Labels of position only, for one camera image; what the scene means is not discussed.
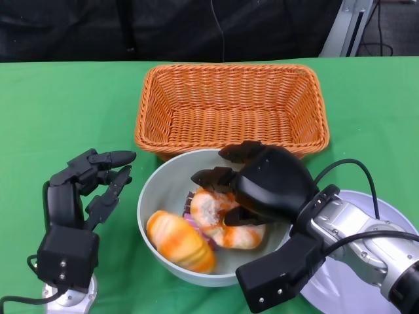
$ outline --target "green tablecloth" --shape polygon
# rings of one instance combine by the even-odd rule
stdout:
[[[305,159],[311,173],[341,158],[357,158],[370,169],[378,197],[419,227],[419,58],[291,62],[316,71],[326,102],[331,143]],[[43,183],[89,148],[127,149],[137,152],[134,181],[107,223],[96,229],[99,295],[92,313],[249,313],[239,286],[182,282],[154,259],[139,234],[137,198],[159,161],[135,146],[134,126],[143,77],[157,64],[0,64],[0,296],[41,295],[42,283],[26,257],[36,253],[45,232]],[[322,183],[369,192],[363,173],[351,165]],[[14,303],[5,310],[44,311]],[[268,313],[319,312],[299,296]]]

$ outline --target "robotic arm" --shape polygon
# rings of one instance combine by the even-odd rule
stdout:
[[[0,314],[4,313],[6,301],[48,304],[47,313],[49,309],[54,313],[87,313],[96,297],[97,285],[93,271],[98,266],[99,236],[93,231],[99,223],[105,223],[118,205],[119,194],[132,181],[131,166],[126,165],[135,159],[135,152],[98,154],[90,149],[70,160],[67,168],[44,184],[46,234],[37,254],[27,261],[46,284],[44,298],[5,296],[0,299]],[[118,172],[112,170],[122,166]],[[99,185],[108,188],[87,205],[89,217],[84,220],[81,196],[89,195]],[[33,265],[31,259],[35,258],[37,263]]]
[[[219,154],[244,167],[239,172],[225,167],[202,170],[191,179],[207,190],[236,196],[240,206],[228,212],[225,224],[286,218],[293,225],[281,248],[236,270],[253,313],[294,298],[328,255],[349,265],[366,283],[380,287],[383,297],[402,314],[419,313],[419,246],[413,242],[419,241],[418,236],[366,215],[340,199],[333,184],[320,191],[318,180],[284,148],[244,142]],[[372,179],[370,184],[378,216]]]

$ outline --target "shrimp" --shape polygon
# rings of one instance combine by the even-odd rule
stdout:
[[[239,206],[233,194],[208,192],[199,188],[191,201],[191,216],[199,229],[220,247],[254,249],[261,244],[266,226],[226,226],[224,216]]]

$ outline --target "wicker basket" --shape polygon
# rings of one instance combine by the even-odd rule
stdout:
[[[176,64],[144,80],[137,145],[163,160],[244,140],[298,157],[329,142],[319,80],[302,65]]]

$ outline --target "robot finger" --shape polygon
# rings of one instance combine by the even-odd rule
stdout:
[[[274,221],[275,220],[259,216],[243,206],[237,206],[231,209],[224,217],[224,223],[226,226],[245,226],[248,224],[257,226]]]
[[[233,192],[230,184],[235,176],[236,172],[231,168],[215,167],[198,171],[191,177],[191,180],[208,191],[229,193]]]
[[[105,223],[119,202],[119,194],[130,178],[131,166],[123,167],[109,184],[106,192],[95,196],[86,207],[89,218],[84,222],[85,230],[93,231],[99,224]]]
[[[100,169],[109,170],[118,168],[133,162],[137,157],[135,152],[129,150],[120,150],[115,152],[104,152],[103,154],[95,154],[88,157],[88,161]]]
[[[100,185],[110,185],[111,182],[113,182],[117,176],[118,176],[119,172],[116,171],[112,171],[112,170],[102,170],[98,172],[98,183]],[[128,180],[126,181],[126,184],[130,184],[132,182],[132,178],[129,177]]]
[[[224,147],[219,151],[218,155],[230,162],[244,164],[258,155],[264,148],[265,146],[261,142],[244,141],[239,145],[228,145]]]

